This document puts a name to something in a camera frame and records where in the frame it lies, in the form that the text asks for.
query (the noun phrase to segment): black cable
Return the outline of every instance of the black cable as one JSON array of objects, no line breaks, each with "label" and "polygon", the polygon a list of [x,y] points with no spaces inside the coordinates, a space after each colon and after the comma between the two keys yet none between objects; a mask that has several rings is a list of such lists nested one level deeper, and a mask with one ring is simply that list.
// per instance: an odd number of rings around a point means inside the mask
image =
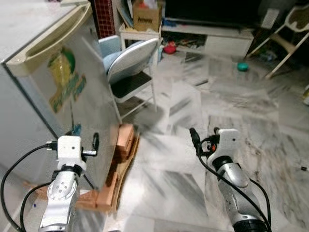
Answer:
[{"label": "black cable", "polygon": [[45,183],[45,184],[42,184],[42,185],[38,185],[37,187],[34,187],[33,189],[31,189],[27,194],[26,196],[24,197],[24,200],[23,200],[23,203],[21,205],[21,208],[20,208],[20,227],[21,229],[26,232],[26,228],[25,228],[25,225],[24,225],[24,210],[25,210],[25,206],[26,206],[26,202],[27,202],[27,199],[28,197],[37,189],[39,188],[42,188],[42,187],[45,187],[45,186],[48,186],[50,185],[52,182],[48,182],[48,183]]},{"label": "black cable", "polygon": [[89,186],[90,186],[92,189],[95,189],[95,187],[92,185],[91,181],[88,179],[88,177],[86,176],[86,174],[84,174],[84,178],[85,178],[85,180],[87,181],[87,183],[89,184]]},{"label": "black cable", "polygon": [[27,156],[29,156],[31,153],[40,150],[42,148],[48,147],[48,144],[39,146],[31,151],[29,151],[28,153],[26,153],[22,158],[20,158],[15,164],[13,164],[13,166],[5,173],[5,175],[3,176],[2,182],[1,182],[1,188],[0,188],[0,197],[1,197],[1,204],[2,204],[2,208],[4,211],[4,214],[6,216],[6,218],[8,219],[9,223],[13,226],[13,228],[15,230],[17,230],[18,232],[23,232],[23,230],[16,224],[16,222],[14,222],[14,220],[11,218],[6,205],[5,205],[5,201],[4,201],[4,184],[5,184],[5,180],[8,177],[8,175],[10,174],[10,172],[22,161],[24,160],[24,158],[26,158]]},{"label": "black cable", "polygon": [[267,230],[268,232],[272,232],[271,231],[271,226],[267,220],[267,218],[265,217],[265,215],[263,214],[262,210],[250,199],[250,197],[248,197],[245,193],[243,193],[239,188],[237,188],[235,185],[233,185],[231,182],[229,182],[227,179],[225,179],[222,175],[218,174],[216,171],[214,171],[213,169],[211,169],[207,164],[205,164],[205,162],[202,160],[202,157],[200,155],[200,149],[202,149],[202,144],[205,141],[209,141],[209,138],[203,139],[199,145],[198,145],[198,150],[197,150],[197,156],[199,161],[202,163],[202,165],[208,170],[210,171],[212,174],[214,174],[215,176],[217,176],[219,179],[223,180],[226,184],[228,184],[230,187],[232,187],[236,192],[238,192],[241,196],[243,196],[256,210],[257,212],[261,215],[261,217],[263,218],[264,222],[266,223],[267,226]]},{"label": "black cable", "polygon": [[265,189],[263,189],[263,187],[257,183],[256,181],[252,180],[250,178],[251,182],[254,183],[256,186],[258,186],[261,191],[263,192],[264,196],[265,196],[265,200],[266,200],[266,206],[267,206],[267,220],[271,226],[271,212],[270,212],[270,203],[269,203],[269,198],[268,198],[268,195],[267,195],[267,192],[265,191]]}]

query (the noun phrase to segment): shelf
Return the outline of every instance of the shelf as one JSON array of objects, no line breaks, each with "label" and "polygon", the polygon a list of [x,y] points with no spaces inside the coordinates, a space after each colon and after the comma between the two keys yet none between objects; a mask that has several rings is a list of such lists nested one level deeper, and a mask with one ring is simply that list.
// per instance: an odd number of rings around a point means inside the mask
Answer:
[{"label": "shelf", "polygon": [[203,50],[198,50],[198,49],[193,49],[193,48],[176,48],[176,51],[180,52],[191,52],[191,53],[196,53],[196,54],[205,54],[205,49]]},{"label": "shelf", "polygon": [[177,26],[175,27],[162,26],[162,31],[253,39],[253,36],[250,31],[248,30],[239,31],[237,29],[231,29],[231,28],[204,27],[204,26],[177,24]]}]

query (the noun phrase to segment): television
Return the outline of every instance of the television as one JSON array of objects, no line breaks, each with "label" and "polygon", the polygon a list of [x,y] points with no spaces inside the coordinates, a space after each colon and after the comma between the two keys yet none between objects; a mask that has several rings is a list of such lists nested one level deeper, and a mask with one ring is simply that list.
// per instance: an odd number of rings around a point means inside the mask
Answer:
[{"label": "television", "polygon": [[188,24],[255,27],[261,0],[166,0],[165,19]]}]

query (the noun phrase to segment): light blue chair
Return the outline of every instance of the light blue chair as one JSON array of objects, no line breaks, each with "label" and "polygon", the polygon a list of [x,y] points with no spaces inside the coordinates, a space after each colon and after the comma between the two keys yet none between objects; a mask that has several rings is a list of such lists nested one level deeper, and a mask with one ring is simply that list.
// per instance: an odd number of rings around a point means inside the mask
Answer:
[{"label": "light blue chair", "polygon": [[[117,109],[119,120],[122,122],[124,117],[146,104],[152,98],[156,111],[154,83],[149,63],[159,47],[159,40],[139,41],[123,51],[121,51],[120,38],[116,35],[100,39],[99,44],[107,80],[116,103],[123,103],[148,86],[152,87],[152,96],[125,115],[121,116]],[[143,72],[147,67],[149,67],[150,76]]]}]

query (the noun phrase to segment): refrigerator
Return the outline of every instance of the refrigerator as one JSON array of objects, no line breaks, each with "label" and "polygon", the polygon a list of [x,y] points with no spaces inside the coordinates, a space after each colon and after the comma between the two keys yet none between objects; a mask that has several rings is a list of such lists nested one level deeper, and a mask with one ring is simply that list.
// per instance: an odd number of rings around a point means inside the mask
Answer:
[{"label": "refrigerator", "polygon": [[[88,181],[81,178],[80,184],[91,189],[90,181],[101,188],[119,121],[91,4],[0,2],[0,170],[64,134],[80,136],[84,149],[91,150],[98,132],[98,156],[87,159]],[[12,176],[40,184],[50,181],[56,165],[56,152],[43,149],[20,163]]]}]

